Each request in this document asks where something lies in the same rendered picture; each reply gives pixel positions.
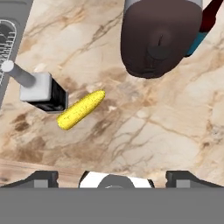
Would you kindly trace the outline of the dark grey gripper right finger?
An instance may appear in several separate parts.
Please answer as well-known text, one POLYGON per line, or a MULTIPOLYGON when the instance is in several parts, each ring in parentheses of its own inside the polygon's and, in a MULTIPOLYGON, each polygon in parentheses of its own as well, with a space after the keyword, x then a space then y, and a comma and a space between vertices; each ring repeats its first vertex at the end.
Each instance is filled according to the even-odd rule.
POLYGON ((212 182, 197 178, 189 171, 167 171, 165 177, 167 188, 219 187, 212 182))

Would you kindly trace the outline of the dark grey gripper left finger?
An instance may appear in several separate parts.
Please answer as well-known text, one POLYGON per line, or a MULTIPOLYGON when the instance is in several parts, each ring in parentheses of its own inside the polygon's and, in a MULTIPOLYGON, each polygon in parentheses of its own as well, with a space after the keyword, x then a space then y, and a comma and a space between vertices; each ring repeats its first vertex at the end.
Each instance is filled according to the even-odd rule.
POLYGON ((58 188, 58 178, 57 171, 35 171, 27 178, 4 185, 3 188, 58 188))

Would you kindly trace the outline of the yellow corn cob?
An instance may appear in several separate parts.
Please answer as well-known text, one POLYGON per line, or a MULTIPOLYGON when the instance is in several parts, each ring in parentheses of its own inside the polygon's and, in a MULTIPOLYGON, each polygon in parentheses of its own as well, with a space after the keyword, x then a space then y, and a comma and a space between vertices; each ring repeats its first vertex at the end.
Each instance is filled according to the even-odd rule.
POLYGON ((76 125, 84 117, 96 109, 104 97, 104 90, 96 90, 90 94, 85 95, 58 116, 58 126, 63 130, 70 130, 74 125, 76 125))

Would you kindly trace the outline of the dark red and teal tool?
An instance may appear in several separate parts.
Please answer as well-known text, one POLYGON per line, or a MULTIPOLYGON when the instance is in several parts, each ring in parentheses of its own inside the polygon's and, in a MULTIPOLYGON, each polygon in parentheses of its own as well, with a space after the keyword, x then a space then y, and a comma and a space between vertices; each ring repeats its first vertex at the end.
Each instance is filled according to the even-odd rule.
POLYGON ((223 0, 211 0, 209 5, 202 11, 202 22, 199 28, 199 33, 190 46, 186 57, 190 57, 195 52, 195 50, 199 47, 207 34, 214 27, 216 22, 216 14, 220 9, 222 3, 223 0))

